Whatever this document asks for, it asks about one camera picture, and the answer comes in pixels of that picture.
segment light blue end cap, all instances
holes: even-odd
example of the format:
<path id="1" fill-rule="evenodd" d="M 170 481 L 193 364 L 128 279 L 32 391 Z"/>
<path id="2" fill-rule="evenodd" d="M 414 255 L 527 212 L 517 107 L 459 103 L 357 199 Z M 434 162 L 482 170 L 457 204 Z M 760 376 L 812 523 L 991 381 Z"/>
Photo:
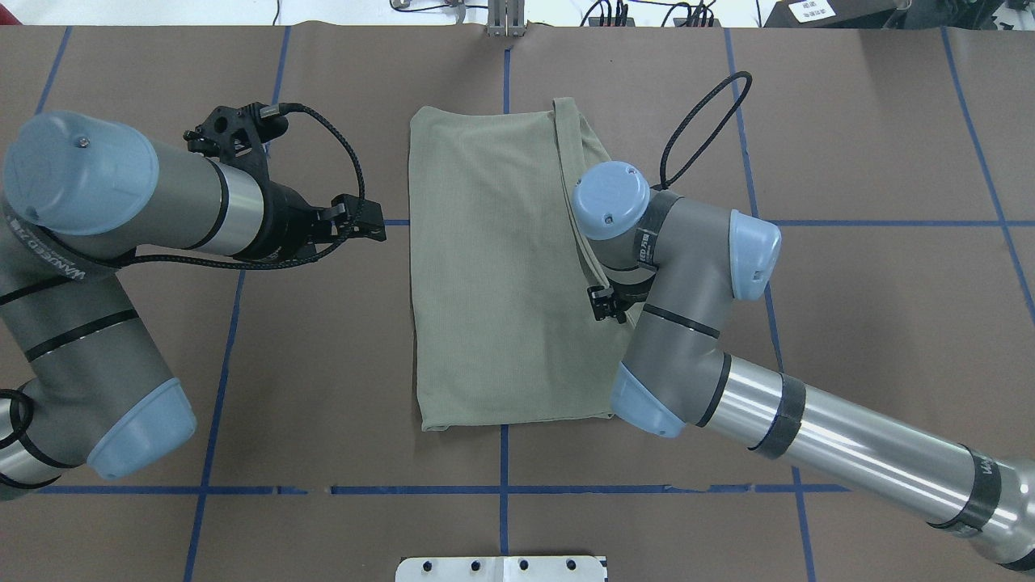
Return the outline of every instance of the light blue end cap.
<path id="1" fill-rule="evenodd" d="M 590 240 L 609 240 L 637 226 L 650 204 L 650 184 L 624 162 L 597 164 L 571 194 L 579 230 Z"/>
<path id="2" fill-rule="evenodd" d="M 618 365 L 611 408 L 633 427 L 667 438 L 676 438 L 686 426 L 640 383 L 625 363 Z"/>
<path id="3" fill-rule="evenodd" d="M 734 297 L 753 301 L 762 296 L 779 258 L 781 240 L 776 225 L 736 210 L 730 213 L 730 273 Z"/>
<path id="4" fill-rule="evenodd" d="M 4 191 L 23 219 L 68 235 L 100 234 L 151 200 L 158 157 L 143 134 L 70 111 L 43 113 L 7 149 Z"/>
<path id="5" fill-rule="evenodd" d="M 119 418 L 90 452 L 86 464 L 102 478 L 121 478 L 176 449 L 197 428 L 183 387 L 172 378 Z"/>

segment black cable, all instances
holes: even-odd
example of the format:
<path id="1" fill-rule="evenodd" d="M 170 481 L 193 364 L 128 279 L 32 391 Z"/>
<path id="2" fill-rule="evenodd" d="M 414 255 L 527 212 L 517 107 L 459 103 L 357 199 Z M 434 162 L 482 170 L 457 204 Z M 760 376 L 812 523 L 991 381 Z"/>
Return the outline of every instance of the black cable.
<path id="1" fill-rule="evenodd" d="M 611 19 L 611 0 L 596 0 L 596 2 L 593 2 L 593 4 L 590 5 L 589 9 L 586 10 L 586 13 L 583 14 L 583 20 L 582 20 L 582 22 L 579 23 L 579 26 L 585 26 L 586 25 L 586 21 L 589 20 L 590 12 L 592 12 L 593 8 L 596 8 L 597 6 L 600 6 L 600 26 L 603 26 L 603 4 L 608 5 L 608 19 L 610 20 Z"/>
<path id="2" fill-rule="evenodd" d="M 682 26 L 698 28 L 704 27 L 708 23 L 708 14 L 711 13 L 711 4 L 705 4 L 705 0 L 700 0 L 697 6 L 693 6 L 693 14 L 686 19 Z"/>
<path id="3" fill-rule="evenodd" d="M 395 10 L 396 12 L 425 12 L 427 10 L 437 10 L 439 8 L 452 7 L 449 4 L 439 4 L 438 6 L 427 6 L 426 8 L 396 8 L 395 5 L 391 3 L 391 0 L 388 0 L 388 5 L 391 6 L 391 9 Z"/>
<path id="4" fill-rule="evenodd" d="M 683 129 L 686 128 L 686 125 L 688 125 L 689 122 L 693 119 L 693 117 L 697 116 L 697 114 L 700 113 L 701 110 L 704 109 L 706 105 L 708 105 L 708 101 L 715 98 L 715 95 L 718 95 L 722 91 L 722 89 L 724 89 L 728 85 L 730 85 L 737 79 L 743 79 L 745 81 L 743 92 L 740 93 L 740 96 L 737 97 L 737 100 L 733 101 L 733 107 L 731 107 L 730 111 L 726 113 L 726 116 L 722 117 L 722 120 L 718 122 L 718 125 L 715 126 L 715 130 L 713 130 L 711 135 L 708 136 L 708 139 L 705 140 L 705 143 L 702 144 L 700 148 L 698 148 L 698 151 L 694 152 L 692 156 L 690 156 L 690 159 L 687 161 L 686 164 L 683 165 L 683 167 L 679 170 L 679 172 L 676 172 L 676 175 L 673 176 L 672 179 L 670 180 L 667 176 L 667 173 L 668 173 L 669 154 L 672 153 L 672 146 L 676 144 L 676 141 L 679 139 L 679 136 L 683 134 Z M 661 178 L 661 182 L 656 186 L 654 186 L 655 188 L 668 190 L 669 186 L 674 184 L 676 180 L 678 180 L 679 177 L 682 176 L 687 169 L 689 169 L 690 165 L 693 164 L 698 159 L 698 157 L 700 157 L 701 154 L 704 153 L 706 149 L 708 149 L 708 146 L 711 145 L 712 141 L 715 139 L 715 136 L 718 136 L 718 133 L 722 130 L 722 127 L 726 125 L 726 122 L 729 121 L 730 118 L 733 117 L 733 115 L 740 108 L 740 104 L 744 103 L 744 98 L 747 97 L 747 92 L 750 90 L 751 90 L 751 74 L 745 70 L 738 70 L 737 72 L 734 72 L 730 77 L 727 77 L 726 80 L 716 85 L 714 89 L 709 91 L 708 94 L 705 95 L 703 99 L 698 101 L 698 105 L 693 106 L 693 109 L 691 109 L 690 112 L 686 114 L 686 117 L 683 118 L 683 121 L 679 124 L 678 127 L 676 127 L 676 130 L 672 133 L 672 137 L 669 138 L 669 143 L 666 144 L 664 150 L 661 152 L 661 164 L 658 168 L 658 176 Z"/>
<path id="5" fill-rule="evenodd" d="M 664 19 L 661 20 L 662 27 L 669 22 L 669 17 L 672 16 L 672 11 L 680 6 L 686 8 L 686 20 L 690 20 L 690 10 L 692 10 L 693 7 L 686 2 L 676 2 L 675 4 L 670 4 L 669 11 L 664 13 Z"/>
<path id="6" fill-rule="evenodd" d="M 0 389 L 0 399 L 10 400 L 10 406 L 18 406 L 18 416 L 19 423 L 17 427 L 11 427 L 10 434 L 0 439 L 0 448 L 5 446 L 10 446 L 18 442 L 25 431 L 29 430 L 29 425 L 32 424 L 32 412 L 33 405 L 35 404 L 31 398 L 25 395 L 25 392 L 11 389 Z"/>
<path id="7" fill-rule="evenodd" d="M 337 238 L 335 238 L 326 249 L 305 259 L 291 259 L 289 261 L 283 261 L 279 263 L 230 263 L 226 261 L 212 261 L 209 259 L 185 257 L 182 255 L 143 255 L 141 257 L 129 257 L 127 259 L 108 261 L 108 262 L 98 261 L 94 259 L 93 262 L 112 268 L 121 268 L 129 265 L 136 265 L 139 263 L 169 262 L 169 263 L 183 263 L 187 265 L 197 265 L 201 267 L 213 267 L 220 269 L 278 270 L 278 269 L 298 267 L 301 265 L 315 263 L 320 259 L 326 257 L 327 255 L 330 255 L 331 253 L 334 252 L 335 249 L 344 244 L 345 241 L 348 240 L 350 236 L 352 236 L 353 234 L 352 231 L 356 226 L 356 221 L 363 213 L 363 206 L 366 202 L 366 186 L 365 183 L 363 182 L 363 171 L 359 167 L 359 157 L 356 155 L 356 151 L 352 149 L 352 146 L 345 139 L 345 136 L 343 136 L 342 133 L 337 130 L 337 128 L 331 125 L 330 121 L 327 121 L 327 119 L 324 116 L 320 115 L 312 108 L 306 107 L 302 104 L 287 103 L 287 104 L 279 104 L 279 110 L 280 113 L 285 115 L 288 113 L 304 113 L 309 117 L 312 117 L 313 119 L 316 119 L 321 125 L 323 125 L 328 132 L 330 132 L 332 136 L 334 136 L 334 139 L 337 140 L 337 143 L 342 144 L 342 147 L 344 147 L 345 151 L 349 154 L 349 159 L 352 161 L 352 167 L 356 172 L 356 190 L 357 190 L 356 197 L 359 199 L 359 203 L 356 205 L 356 212 L 352 215 L 352 217 L 349 219 L 349 223 L 345 227 L 338 229 Z"/>

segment green towel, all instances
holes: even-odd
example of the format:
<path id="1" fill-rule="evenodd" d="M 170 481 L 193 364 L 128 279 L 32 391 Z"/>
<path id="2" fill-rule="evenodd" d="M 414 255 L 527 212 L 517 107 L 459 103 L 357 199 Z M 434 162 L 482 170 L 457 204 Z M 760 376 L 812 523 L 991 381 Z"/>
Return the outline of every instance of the green towel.
<path id="1" fill-rule="evenodd" d="M 610 159 L 570 98 L 554 111 L 410 122 L 410 270 L 425 431 L 610 417 L 631 325 L 595 321 L 607 285 L 568 197 Z"/>

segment blue tape line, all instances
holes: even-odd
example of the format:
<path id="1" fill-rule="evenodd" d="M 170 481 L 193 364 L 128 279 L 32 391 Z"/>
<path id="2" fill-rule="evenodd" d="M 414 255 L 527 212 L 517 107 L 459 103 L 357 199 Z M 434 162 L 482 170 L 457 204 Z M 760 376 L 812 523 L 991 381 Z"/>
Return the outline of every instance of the blue tape line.
<path id="1" fill-rule="evenodd" d="M 330 488 L 331 495 L 499 495 L 495 485 L 402 485 Z"/>
<path id="2" fill-rule="evenodd" d="M 797 490 L 794 499 L 798 504 L 798 527 L 801 528 L 801 546 L 805 555 L 805 575 L 808 582 L 816 582 L 816 561 L 812 559 L 812 540 L 808 533 L 808 515 L 805 513 L 805 494 L 801 489 L 801 472 L 798 467 L 791 467 L 791 475 Z"/>
<path id="3" fill-rule="evenodd" d="M 733 36 L 730 34 L 729 28 L 723 28 L 722 33 L 726 36 L 726 56 L 730 62 L 730 75 L 733 75 L 737 71 L 736 60 L 733 53 Z M 736 86 L 734 86 L 733 94 L 735 98 L 738 96 Z M 751 203 L 751 215 L 759 217 L 759 204 L 758 199 L 755 196 L 755 175 L 751 171 L 750 157 L 747 154 L 747 132 L 744 129 L 744 115 L 741 109 L 737 110 L 737 129 L 740 133 L 740 149 L 744 158 L 744 177 L 747 181 L 747 197 Z M 765 295 L 766 313 L 769 318 L 769 336 L 773 344 L 773 351 L 776 355 L 776 365 L 782 373 L 783 351 L 779 346 L 779 328 L 776 326 L 776 313 L 773 309 L 771 285 L 766 285 Z M 798 475 L 798 468 L 792 467 L 791 472 L 795 477 L 795 486 L 800 486 L 801 478 Z M 805 516 L 805 495 L 802 491 L 796 490 L 794 492 L 794 497 L 798 505 L 798 527 L 801 530 L 801 547 L 805 556 L 805 571 L 808 574 L 808 582 L 816 582 L 816 566 L 812 563 L 812 542 L 808 535 L 808 519 Z"/>
<path id="4" fill-rule="evenodd" d="M 219 387 L 215 392 L 215 406 L 212 410 L 212 425 L 208 430 L 208 445 L 205 449 L 205 465 L 201 474 L 202 491 L 198 494 L 198 505 L 195 508 L 195 523 L 190 529 L 190 546 L 187 548 L 187 562 L 183 568 L 183 581 L 190 582 L 194 576 L 195 559 L 198 556 L 198 543 L 201 539 L 201 526 L 205 520 L 205 500 L 208 493 L 209 477 L 212 475 L 212 460 L 215 458 L 215 442 L 219 436 L 219 420 L 223 418 L 223 404 L 227 395 L 227 381 L 230 379 L 230 353 L 234 349 L 237 337 L 237 320 L 241 310 L 241 290 L 244 288 L 244 272 L 237 274 L 237 290 L 234 292 L 234 309 L 230 315 L 230 330 L 227 332 L 227 347 L 223 352 L 223 368 L 219 371 Z"/>
<path id="5" fill-rule="evenodd" d="M 503 51 L 503 113 L 510 113 L 510 49 Z"/>
<path id="6" fill-rule="evenodd" d="M 510 554 L 510 427 L 500 425 L 500 555 Z"/>
<path id="7" fill-rule="evenodd" d="M 726 58 L 730 62 L 730 75 L 737 72 L 737 61 L 733 57 L 733 37 L 730 29 L 723 28 L 722 34 L 726 37 Z M 740 98 L 739 81 L 730 84 L 733 89 L 733 100 Z M 751 205 L 751 215 L 759 217 L 759 201 L 755 197 L 755 173 L 751 172 L 751 157 L 747 154 L 747 133 L 744 130 L 744 112 L 737 108 L 737 133 L 740 135 L 740 155 L 744 162 L 744 179 L 747 182 L 747 200 Z"/>
<path id="8" fill-rule="evenodd" d="M 510 51 L 503 51 L 503 113 L 510 113 Z M 500 425 L 500 555 L 510 554 L 510 427 Z"/>
<path id="9" fill-rule="evenodd" d="M 276 81 L 273 82 L 273 100 L 275 104 L 280 100 L 280 83 L 284 82 L 284 64 L 288 62 L 288 42 L 291 41 L 291 27 L 284 28 L 284 39 L 280 40 L 280 61 L 276 65 Z"/>
<path id="10" fill-rule="evenodd" d="M 959 74 L 956 71 L 956 61 L 952 56 L 952 46 L 949 43 L 949 30 L 942 27 L 942 45 L 945 47 L 945 58 L 949 61 L 949 72 L 952 75 L 952 85 L 956 89 L 956 97 L 959 99 L 959 109 L 964 114 L 964 121 L 967 122 L 967 132 L 970 134 L 971 142 L 974 144 L 974 153 L 977 154 L 977 162 L 981 166 L 981 174 L 984 176 L 984 183 L 988 187 L 988 196 L 992 197 L 992 205 L 996 208 L 996 216 L 999 217 L 999 225 L 1003 229 L 1003 238 L 1006 239 L 1006 248 L 1010 252 L 1010 260 L 1013 262 L 1013 270 L 1017 273 L 1017 281 L 1021 283 L 1021 292 L 1024 294 L 1025 303 L 1028 305 L 1028 315 L 1032 324 L 1035 324 L 1035 301 L 1032 300 L 1031 289 L 1028 288 L 1028 278 L 1025 269 L 1021 266 L 1021 259 L 1017 257 L 1017 250 L 1013 244 L 1013 237 L 1010 235 L 1010 228 L 1006 223 L 1006 214 L 1003 212 L 1003 205 L 996 192 L 996 184 L 992 181 L 992 172 L 988 171 L 988 164 L 984 158 L 984 150 L 981 148 L 981 141 L 974 129 L 974 122 L 967 108 L 967 98 L 964 96 L 964 88 L 959 84 Z"/>
<path id="11" fill-rule="evenodd" d="M 194 564 L 198 558 L 198 543 L 201 541 L 201 523 L 205 518 L 205 495 L 198 496 L 198 505 L 195 507 L 195 523 L 190 528 L 190 545 L 187 547 L 187 563 L 183 568 L 183 582 L 190 582 L 194 578 Z"/>
<path id="12" fill-rule="evenodd" d="M 241 291 L 244 289 L 245 271 L 238 271 L 237 290 L 234 293 L 234 310 L 230 315 L 230 330 L 227 332 L 227 347 L 223 352 L 223 369 L 219 371 L 219 388 L 215 392 L 215 407 L 212 410 L 212 426 L 208 431 L 208 447 L 205 450 L 205 466 L 202 470 L 201 485 L 208 486 L 212 476 L 212 461 L 215 458 L 215 442 L 219 437 L 219 420 L 223 419 L 223 404 L 227 396 L 227 382 L 230 380 L 230 354 L 237 339 L 237 321 L 241 313 Z"/>
<path id="13" fill-rule="evenodd" d="M 51 95 L 51 87 L 54 86 L 54 78 L 58 76 L 58 66 L 61 65 L 61 58 L 64 57 L 64 50 L 68 47 L 68 38 L 71 36 L 71 27 L 65 27 L 65 33 L 61 37 L 61 45 L 58 46 L 58 54 L 54 56 L 54 64 L 51 65 L 51 72 L 47 76 L 47 83 L 43 85 L 43 92 L 39 95 L 39 103 L 36 104 L 36 115 L 43 112 L 47 105 L 47 97 Z"/>
<path id="14" fill-rule="evenodd" d="M 402 485 L 334 486 L 331 495 L 499 495 L 496 485 Z M 819 484 L 733 484 L 713 485 L 705 490 L 681 489 L 670 485 L 518 485 L 506 486 L 508 495 L 645 495 L 704 493 L 845 493 L 851 491 L 832 483 Z M 177 485 L 52 485 L 39 495 L 307 495 L 290 486 L 177 486 Z"/>

